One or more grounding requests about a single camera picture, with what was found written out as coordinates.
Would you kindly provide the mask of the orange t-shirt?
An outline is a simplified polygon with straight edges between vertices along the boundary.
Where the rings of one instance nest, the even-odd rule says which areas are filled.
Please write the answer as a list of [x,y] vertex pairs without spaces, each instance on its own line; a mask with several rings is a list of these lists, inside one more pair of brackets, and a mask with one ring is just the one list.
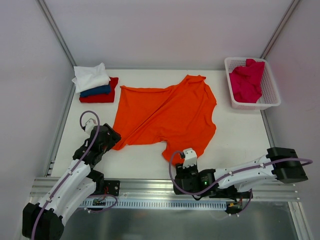
[[192,148],[203,155],[217,129],[212,120],[217,100],[205,80],[186,75],[166,88],[122,85],[113,124],[121,140],[113,149],[165,142],[162,156],[173,165],[182,163],[175,151]]

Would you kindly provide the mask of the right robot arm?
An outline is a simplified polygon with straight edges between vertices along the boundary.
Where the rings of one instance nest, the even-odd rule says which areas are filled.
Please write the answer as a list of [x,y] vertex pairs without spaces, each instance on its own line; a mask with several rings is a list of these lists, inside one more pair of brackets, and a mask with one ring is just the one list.
[[231,200],[251,199],[253,188],[277,180],[295,184],[308,180],[304,166],[311,159],[299,158],[291,148],[271,147],[267,154],[233,167],[198,170],[198,156],[194,149],[177,151],[182,163],[169,176],[176,195],[190,195],[195,200],[205,197]]

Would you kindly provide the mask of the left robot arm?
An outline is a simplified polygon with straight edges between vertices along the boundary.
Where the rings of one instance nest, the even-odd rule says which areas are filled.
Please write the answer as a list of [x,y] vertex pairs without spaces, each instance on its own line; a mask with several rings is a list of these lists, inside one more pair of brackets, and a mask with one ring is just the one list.
[[59,240],[65,225],[77,208],[89,197],[98,203],[106,197],[117,203],[119,183],[105,181],[95,166],[120,140],[121,135],[108,124],[90,120],[83,130],[89,134],[74,152],[66,172],[37,203],[28,203],[22,211],[22,235],[31,240]]

